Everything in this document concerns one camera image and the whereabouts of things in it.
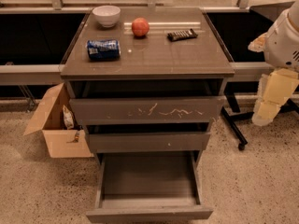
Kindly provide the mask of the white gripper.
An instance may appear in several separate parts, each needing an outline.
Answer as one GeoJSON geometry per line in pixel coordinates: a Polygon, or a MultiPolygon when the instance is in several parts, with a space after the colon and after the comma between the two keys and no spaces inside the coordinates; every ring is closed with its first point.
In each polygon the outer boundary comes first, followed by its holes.
{"type": "MultiPolygon", "coordinates": [[[[251,41],[248,49],[263,52],[265,61],[275,67],[299,69],[298,11],[293,8],[282,11],[268,32],[251,41]]],[[[262,75],[251,118],[255,125],[271,123],[298,87],[298,73],[289,69],[262,75]]]]}

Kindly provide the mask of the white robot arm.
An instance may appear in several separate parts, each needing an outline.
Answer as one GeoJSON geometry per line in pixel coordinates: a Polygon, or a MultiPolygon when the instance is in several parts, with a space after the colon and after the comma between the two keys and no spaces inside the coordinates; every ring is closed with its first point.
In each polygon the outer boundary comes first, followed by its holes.
{"type": "Polygon", "coordinates": [[[299,85],[299,0],[283,10],[269,30],[249,43],[248,49],[262,52],[274,66],[259,80],[252,122],[258,126],[273,121],[299,85]]]}

